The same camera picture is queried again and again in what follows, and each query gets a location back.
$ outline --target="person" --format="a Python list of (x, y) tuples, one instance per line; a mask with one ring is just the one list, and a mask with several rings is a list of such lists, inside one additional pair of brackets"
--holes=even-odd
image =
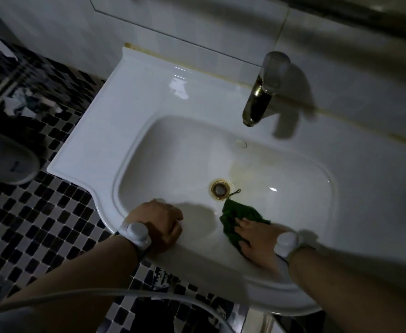
[[(183, 214), (177, 207), (152, 200), (135, 208), (125, 221), (146, 225), (152, 240), (150, 251), (155, 254), (175, 244), (182, 233), (182, 219)], [(245, 257), (278, 274), (273, 249), (277, 237), (287, 229), (247, 219), (237, 220), (237, 223), (236, 232), (249, 242), (240, 244)], [(137, 251), (132, 243), (122, 236), (112, 236), (45, 274), (6, 302), (57, 291), (128, 288), (130, 274), (137, 264)], [(345, 332), (406, 331), (406, 293), (375, 278), (350, 271), (308, 247), (299, 248), (289, 256), (288, 268), (295, 284)], [(47, 333), (94, 333), (113, 301), (113, 297), (84, 295), (44, 303), (32, 310), (39, 320), (39, 327)], [(26, 320), (25, 317), (21, 315), (20, 320)], [(20, 327), (19, 323), (15, 323), (13, 332), (18, 331), (17, 327)]]

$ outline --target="white hose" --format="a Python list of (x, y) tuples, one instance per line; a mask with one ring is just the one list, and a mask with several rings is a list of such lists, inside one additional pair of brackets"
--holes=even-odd
[(179, 302), (185, 302), (189, 304), (197, 305), (198, 307), (203, 308), (207, 312), (211, 313), (215, 318), (217, 318), (231, 333), (235, 333), (232, 327), (227, 323), (227, 321), (218, 314), (212, 307), (206, 305), (203, 302), (199, 302), (194, 298), (182, 296), (179, 294), (173, 293), (161, 293), (161, 292), (152, 292), (152, 291), (138, 291), (138, 290), (125, 290), (125, 289), (81, 289), (81, 290), (72, 290), (65, 292), (56, 292), (46, 294), (40, 297), (34, 297), (26, 300), (21, 300), (17, 302), (7, 302), (5, 304), (0, 304), (0, 313), (10, 311), (17, 308), (35, 306), (46, 302), (52, 302), (54, 300), (64, 299), (72, 296), (80, 296), (84, 294), (93, 294), (95, 296), (129, 296), (129, 297), (143, 297), (143, 298), (161, 298), (161, 299), (170, 299), (178, 300)]

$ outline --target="white wrist device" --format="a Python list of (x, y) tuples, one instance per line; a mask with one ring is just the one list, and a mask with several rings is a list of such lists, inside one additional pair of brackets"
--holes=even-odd
[(146, 226), (140, 222), (130, 224), (123, 222), (118, 229), (118, 232), (121, 236), (132, 242), (137, 250), (137, 253), (139, 254), (139, 257), (144, 256), (145, 251), (152, 243), (152, 240), (149, 237), (149, 231), (147, 230)]
[(277, 237), (274, 252), (282, 258), (288, 258), (289, 254), (303, 244), (303, 238), (293, 232), (286, 232)]

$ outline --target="sink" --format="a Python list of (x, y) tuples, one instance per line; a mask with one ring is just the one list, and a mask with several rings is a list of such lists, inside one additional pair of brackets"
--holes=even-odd
[(217, 180), (241, 190), (233, 200), (300, 231), (319, 250), (406, 289), (406, 145), (322, 114), (300, 116), (282, 139), (278, 114), (243, 125), (249, 94), (124, 48), (47, 170), (87, 189), (111, 232), (153, 198), (181, 208), (177, 244), (149, 259), (240, 304), (291, 316), (320, 310), (283, 261), (282, 276), (273, 277), (228, 242), (223, 201), (210, 190)]
[[(315, 162), (180, 117), (163, 117), (150, 127), (124, 173), (119, 199), (127, 213), (153, 198), (172, 203), (184, 215), (177, 246), (193, 260), (274, 281), (240, 256), (224, 235), (219, 221), (223, 201), (210, 194), (215, 179), (228, 182), (232, 192), (241, 189), (232, 199), (255, 207), (266, 219), (320, 238), (326, 233), (333, 189)], [(207, 266), (198, 266), (204, 274)]]

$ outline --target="cleaning cloth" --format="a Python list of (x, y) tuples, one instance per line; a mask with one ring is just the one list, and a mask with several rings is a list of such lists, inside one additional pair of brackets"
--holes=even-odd
[(220, 221), (223, 224), (223, 232), (228, 237), (231, 244), (235, 246), (240, 253), (242, 253), (242, 250), (240, 249), (239, 241), (245, 241), (246, 243), (249, 242), (234, 231), (234, 227), (238, 225), (235, 218), (247, 218), (251, 221), (266, 224), (271, 223), (270, 221), (265, 220), (253, 207), (245, 206), (241, 203), (232, 201), (229, 197), (226, 199), (225, 204), (223, 205), (222, 212), (223, 214), (220, 216)]

